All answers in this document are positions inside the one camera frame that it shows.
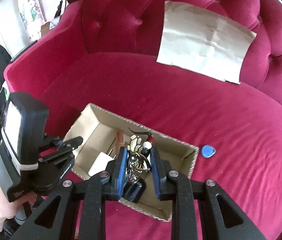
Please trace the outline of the cardboard box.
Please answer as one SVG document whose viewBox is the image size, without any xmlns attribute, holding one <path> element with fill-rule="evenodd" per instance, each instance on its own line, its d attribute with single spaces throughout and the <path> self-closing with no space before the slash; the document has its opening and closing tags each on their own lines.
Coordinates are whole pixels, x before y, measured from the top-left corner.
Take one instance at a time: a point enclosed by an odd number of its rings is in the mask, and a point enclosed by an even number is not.
<svg viewBox="0 0 282 240">
<path fill-rule="evenodd" d="M 138 124 L 92 103 L 88 104 L 65 136 L 65 140 L 81 136 L 82 144 L 74 150 L 74 174 L 83 180 L 91 178 L 88 171 L 100 152 L 116 158 L 116 133 L 123 131 L 125 148 L 133 131 L 151 132 L 155 138 L 154 146 L 159 156 L 167 160 L 171 167 L 188 177 L 193 174 L 199 148 L 178 139 Z M 152 218 L 169 222 L 172 219 L 172 202 L 163 202 L 157 198 L 151 173 L 143 173 L 141 178 L 146 189 L 137 203 L 119 199 L 123 205 Z"/>
</svg>

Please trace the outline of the black glossy jar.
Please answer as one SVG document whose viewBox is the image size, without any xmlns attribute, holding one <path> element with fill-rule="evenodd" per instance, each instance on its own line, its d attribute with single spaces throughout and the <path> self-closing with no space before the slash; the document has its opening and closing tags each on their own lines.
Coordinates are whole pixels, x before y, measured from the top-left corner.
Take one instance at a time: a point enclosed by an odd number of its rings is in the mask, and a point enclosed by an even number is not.
<svg viewBox="0 0 282 240">
<path fill-rule="evenodd" d="M 137 203 L 146 189 L 144 179 L 140 178 L 136 182 L 127 181 L 124 186 L 122 198 L 129 202 Z"/>
</svg>

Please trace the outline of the metal keychain bunch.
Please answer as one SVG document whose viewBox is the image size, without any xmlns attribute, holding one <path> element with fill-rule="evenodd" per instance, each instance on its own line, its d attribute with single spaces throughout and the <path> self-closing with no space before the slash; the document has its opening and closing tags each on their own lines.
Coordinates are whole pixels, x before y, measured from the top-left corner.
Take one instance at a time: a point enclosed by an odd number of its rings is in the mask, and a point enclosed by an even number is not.
<svg viewBox="0 0 282 240">
<path fill-rule="evenodd" d="M 130 141 L 127 144 L 128 181 L 131 184 L 137 183 L 143 173 L 151 173 L 150 153 L 153 148 L 155 138 L 151 132 L 133 131 Z"/>
</svg>

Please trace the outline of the brown lipstick tube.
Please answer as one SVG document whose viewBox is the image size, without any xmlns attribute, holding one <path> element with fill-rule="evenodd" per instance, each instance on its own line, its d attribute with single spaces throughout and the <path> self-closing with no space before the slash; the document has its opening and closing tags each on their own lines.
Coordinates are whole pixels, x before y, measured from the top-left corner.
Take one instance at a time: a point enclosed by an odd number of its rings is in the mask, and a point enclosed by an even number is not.
<svg viewBox="0 0 282 240">
<path fill-rule="evenodd" d="M 119 156 L 120 149 L 121 147 L 124 146 L 125 146 L 125 139 L 124 139 L 123 131 L 118 131 L 116 133 L 116 145 L 115 145 L 116 157 Z"/>
</svg>

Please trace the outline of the blue teardrop key fob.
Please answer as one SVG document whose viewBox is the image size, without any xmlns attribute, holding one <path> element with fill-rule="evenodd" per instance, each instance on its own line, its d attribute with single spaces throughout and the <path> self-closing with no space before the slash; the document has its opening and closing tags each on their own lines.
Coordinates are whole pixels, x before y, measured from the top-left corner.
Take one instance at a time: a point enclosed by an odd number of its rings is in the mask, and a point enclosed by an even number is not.
<svg viewBox="0 0 282 240">
<path fill-rule="evenodd" d="M 204 158 L 211 158 L 216 153 L 216 149 L 210 145 L 204 145 L 201 148 L 201 154 Z"/>
</svg>

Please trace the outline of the red velvet tufted sofa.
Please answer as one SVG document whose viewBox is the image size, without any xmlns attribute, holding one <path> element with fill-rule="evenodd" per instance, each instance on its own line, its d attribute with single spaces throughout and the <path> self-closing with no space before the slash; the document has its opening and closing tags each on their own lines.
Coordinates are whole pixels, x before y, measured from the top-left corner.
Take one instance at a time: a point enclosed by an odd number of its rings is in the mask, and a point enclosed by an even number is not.
<svg viewBox="0 0 282 240">
<path fill-rule="evenodd" d="M 186 2 L 256 33 L 239 85 L 157 63 L 166 1 Z M 55 29 L 5 70 L 8 87 L 50 110 L 64 136 L 89 103 L 216 154 L 212 178 L 267 239 L 282 239 L 282 4 L 278 0 L 68 0 Z"/>
</svg>

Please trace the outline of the small cardboard box background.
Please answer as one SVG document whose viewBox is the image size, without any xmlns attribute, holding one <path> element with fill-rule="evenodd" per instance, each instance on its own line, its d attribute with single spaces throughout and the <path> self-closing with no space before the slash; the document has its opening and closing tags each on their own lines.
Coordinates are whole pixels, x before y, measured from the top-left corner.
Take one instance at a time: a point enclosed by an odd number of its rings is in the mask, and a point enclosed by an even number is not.
<svg viewBox="0 0 282 240">
<path fill-rule="evenodd" d="M 46 35 L 49 31 L 51 31 L 52 29 L 54 29 L 56 27 L 56 25 L 53 22 L 46 22 L 41 26 L 41 37 L 43 37 L 44 35 Z"/>
</svg>

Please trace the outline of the hello kitty curtain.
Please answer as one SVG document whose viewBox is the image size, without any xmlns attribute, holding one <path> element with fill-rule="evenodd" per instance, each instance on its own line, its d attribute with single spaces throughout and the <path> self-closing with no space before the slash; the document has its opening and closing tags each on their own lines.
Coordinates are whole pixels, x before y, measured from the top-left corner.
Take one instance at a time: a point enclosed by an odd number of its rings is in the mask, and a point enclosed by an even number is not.
<svg viewBox="0 0 282 240">
<path fill-rule="evenodd" d="M 46 23 L 40 0 L 18 0 L 23 25 L 31 42 L 41 38 L 41 27 Z"/>
</svg>

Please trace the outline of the crumpled brown paper sheet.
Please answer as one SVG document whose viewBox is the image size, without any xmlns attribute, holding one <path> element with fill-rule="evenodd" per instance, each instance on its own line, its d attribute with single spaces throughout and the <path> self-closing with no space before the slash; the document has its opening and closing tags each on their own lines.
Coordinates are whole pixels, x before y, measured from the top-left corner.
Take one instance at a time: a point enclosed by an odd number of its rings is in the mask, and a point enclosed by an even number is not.
<svg viewBox="0 0 282 240">
<path fill-rule="evenodd" d="M 165 2 L 157 62 L 239 84 L 256 33 L 229 18 L 182 2 Z"/>
</svg>

